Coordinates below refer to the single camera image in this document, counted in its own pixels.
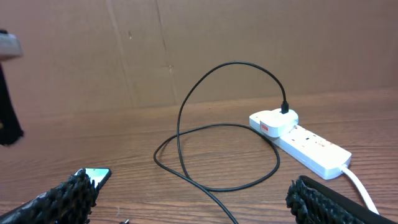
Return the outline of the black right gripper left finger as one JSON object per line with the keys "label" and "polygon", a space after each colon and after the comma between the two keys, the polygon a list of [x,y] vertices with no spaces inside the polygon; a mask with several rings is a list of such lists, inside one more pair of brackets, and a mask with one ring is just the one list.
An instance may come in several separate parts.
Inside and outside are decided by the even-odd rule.
{"label": "black right gripper left finger", "polygon": [[82,169],[65,182],[1,215],[5,224],[89,223],[99,190]]}

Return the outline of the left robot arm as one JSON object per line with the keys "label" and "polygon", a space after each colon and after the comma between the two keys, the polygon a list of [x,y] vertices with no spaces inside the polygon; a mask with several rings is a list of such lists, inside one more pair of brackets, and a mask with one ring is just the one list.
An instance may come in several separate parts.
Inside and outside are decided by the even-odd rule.
{"label": "left robot arm", "polygon": [[[19,39],[1,29],[1,63],[22,56]],[[1,67],[1,145],[10,146],[24,136],[19,120],[14,111],[8,91],[6,76]]]}

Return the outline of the Samsung Galaxy smartphone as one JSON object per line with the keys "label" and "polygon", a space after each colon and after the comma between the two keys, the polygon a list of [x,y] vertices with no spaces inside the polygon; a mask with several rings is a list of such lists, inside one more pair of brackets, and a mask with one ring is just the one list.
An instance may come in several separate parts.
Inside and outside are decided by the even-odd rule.
{"label": "Samsung Galaxy smartphone", "polygon": [[80,171],[85,170],[86,175],[90,178],[90,182],[95,183],[95,188],[97,190],[101,190],[103,185],[107,182],[107,180],[111,177],[112,172],[111,169],[105,167],[86,167],[81,168],[75,172],[75,175],[78,175]]}

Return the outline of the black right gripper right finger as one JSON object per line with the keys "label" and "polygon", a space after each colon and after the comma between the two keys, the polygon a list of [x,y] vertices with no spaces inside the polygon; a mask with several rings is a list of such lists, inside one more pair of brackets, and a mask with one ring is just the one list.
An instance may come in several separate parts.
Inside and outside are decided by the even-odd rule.
{"label": "black right gripper right finger", "polygon": [[285,201],[298,224],[397,224],[305,175],[292,181]]}

